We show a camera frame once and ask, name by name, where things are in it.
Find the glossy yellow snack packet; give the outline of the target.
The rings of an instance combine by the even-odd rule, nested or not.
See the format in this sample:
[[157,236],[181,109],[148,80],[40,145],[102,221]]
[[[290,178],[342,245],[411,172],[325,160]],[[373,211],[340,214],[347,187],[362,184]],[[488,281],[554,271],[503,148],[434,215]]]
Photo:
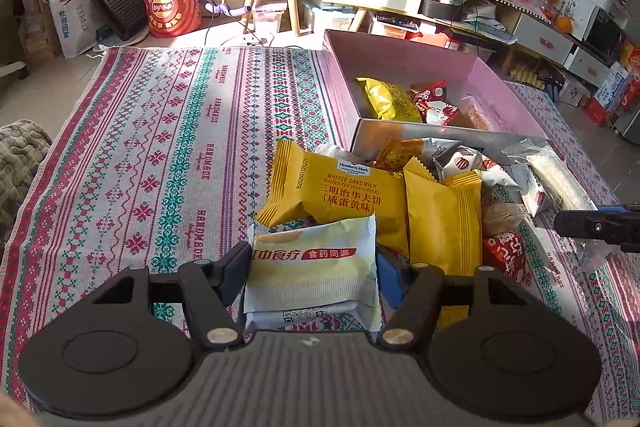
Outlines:
[[422,117],[408,93],[396,84],[358,77],[364,95],[376,117],[381,120],[421,122]]

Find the clear white bar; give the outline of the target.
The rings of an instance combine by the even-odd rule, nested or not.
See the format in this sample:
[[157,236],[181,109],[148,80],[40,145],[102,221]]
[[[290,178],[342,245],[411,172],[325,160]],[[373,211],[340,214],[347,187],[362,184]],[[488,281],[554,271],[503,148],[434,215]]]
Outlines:
[[562,210],[596,210],[597,206],[547,140],[525,138],[502,150],[507,158],[525,162]]

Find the plain yellow snack packet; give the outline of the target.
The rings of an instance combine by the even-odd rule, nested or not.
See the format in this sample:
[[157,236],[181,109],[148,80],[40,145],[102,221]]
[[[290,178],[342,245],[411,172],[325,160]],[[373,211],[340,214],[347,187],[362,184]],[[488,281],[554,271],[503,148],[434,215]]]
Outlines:
[[410,265],[434,265],[450,277],[472,277],[483,257],[480,176],[469,171],[437,181],[415,157],[402,172]]

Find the small red snack packet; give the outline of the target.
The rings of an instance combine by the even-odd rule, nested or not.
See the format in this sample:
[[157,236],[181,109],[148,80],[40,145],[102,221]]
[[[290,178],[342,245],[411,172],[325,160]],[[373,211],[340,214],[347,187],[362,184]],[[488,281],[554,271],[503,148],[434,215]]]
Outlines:
[[418,109],[425,124],[448,126],[459,114],[457,106],[447,101],[447,88],[445,80],[438,80],[411,89],[411,101]]

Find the patterned woven floor mat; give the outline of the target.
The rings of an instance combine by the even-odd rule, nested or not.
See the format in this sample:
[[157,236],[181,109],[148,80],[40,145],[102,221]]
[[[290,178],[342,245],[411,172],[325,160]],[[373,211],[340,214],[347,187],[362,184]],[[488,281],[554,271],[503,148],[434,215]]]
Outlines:
[[[27,404],[27,339],[119,269],[168,273],[244,239],[274,142],[338,143],[331,55],[287,48],[105,52],[18,210],[1,265],[1,393]],[[524,286],[598,347],[594,421],[639,417],[639,256],[582,271],[552,208],[527,217]]]

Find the brown cake packet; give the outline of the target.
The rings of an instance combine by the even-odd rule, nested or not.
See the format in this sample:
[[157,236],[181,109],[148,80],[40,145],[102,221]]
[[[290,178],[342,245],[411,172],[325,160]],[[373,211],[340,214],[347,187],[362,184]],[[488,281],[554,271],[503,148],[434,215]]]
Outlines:
[[513,202],[492,202],[483,207],[483,233],[494,236],[514,231],[527,217],[528,212],[523,205]]

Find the grey knitted blanket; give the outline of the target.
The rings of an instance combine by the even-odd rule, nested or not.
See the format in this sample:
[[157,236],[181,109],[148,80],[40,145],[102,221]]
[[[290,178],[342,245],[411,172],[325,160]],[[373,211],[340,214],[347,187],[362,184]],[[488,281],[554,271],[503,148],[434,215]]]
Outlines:
[[2,126],[0,135],[0,237],[4,251],[17,211],[52,140],[40,124],[28,119]]

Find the white green snack packet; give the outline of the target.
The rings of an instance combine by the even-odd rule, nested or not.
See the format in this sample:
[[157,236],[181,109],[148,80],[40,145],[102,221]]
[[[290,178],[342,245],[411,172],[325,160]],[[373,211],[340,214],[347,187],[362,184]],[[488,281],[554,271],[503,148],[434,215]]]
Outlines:
[[248,331],[337,321],[338,329],[376,333],[378,295],[375,217],[253,237],[243,315]]

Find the black mesh basket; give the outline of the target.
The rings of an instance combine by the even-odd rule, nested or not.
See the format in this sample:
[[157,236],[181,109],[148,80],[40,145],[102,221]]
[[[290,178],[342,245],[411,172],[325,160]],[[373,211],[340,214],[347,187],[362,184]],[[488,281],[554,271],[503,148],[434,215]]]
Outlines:
[[148,26],[143,0],[92,0],[106,17],[108,26],[122,41],[134,38]]

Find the pink silver cardboard box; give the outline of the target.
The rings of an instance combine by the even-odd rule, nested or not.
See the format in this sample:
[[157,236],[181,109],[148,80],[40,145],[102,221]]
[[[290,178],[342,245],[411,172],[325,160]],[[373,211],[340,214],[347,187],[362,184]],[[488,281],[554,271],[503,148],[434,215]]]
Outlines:
[[[434,136],[479,148],[498,162],[510,160],[502,151],[525,138],[546,139],[534,116],[480,58],[458,51],[382,36],[328,30],[320,53],[321,89],[333,140],[371,160],[390,139]],[[505,132],[423,122],[378,119],[357,82],[360,77],[383,80],[408,89],[414,84],[445,80],[448,100],[460,106],[471,95],[486,102],[506,125]]]

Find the orange gold snack bar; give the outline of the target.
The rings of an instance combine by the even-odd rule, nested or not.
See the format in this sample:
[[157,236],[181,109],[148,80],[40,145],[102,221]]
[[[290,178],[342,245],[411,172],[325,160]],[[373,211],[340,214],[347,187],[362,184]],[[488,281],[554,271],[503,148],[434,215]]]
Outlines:
[[386,171],[400,171],[413,157],[420,157],[423,152],[424,140],[398,140],[390,139],[382,148],[371,166]]

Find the white pecan snack packet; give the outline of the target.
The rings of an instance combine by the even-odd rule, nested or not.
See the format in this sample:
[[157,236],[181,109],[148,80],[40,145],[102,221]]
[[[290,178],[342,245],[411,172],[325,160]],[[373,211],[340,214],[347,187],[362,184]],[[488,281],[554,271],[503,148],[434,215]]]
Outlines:
[[518,188],[506,168],[472,147],[456,145],[434,155],[433,161],[441,180],[461,173],[475,172],[486,188]]

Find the yellow waffle sandwich packet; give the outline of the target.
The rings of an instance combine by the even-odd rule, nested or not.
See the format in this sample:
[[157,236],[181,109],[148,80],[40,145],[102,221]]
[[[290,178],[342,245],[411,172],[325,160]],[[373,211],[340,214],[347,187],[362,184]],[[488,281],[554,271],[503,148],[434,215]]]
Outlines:
[[400,173],[355,164],[281,140],[276,147],[265,206],[265,227],[311,218],[319,225],[373,216],[376,241],[409,256],[406,186]]

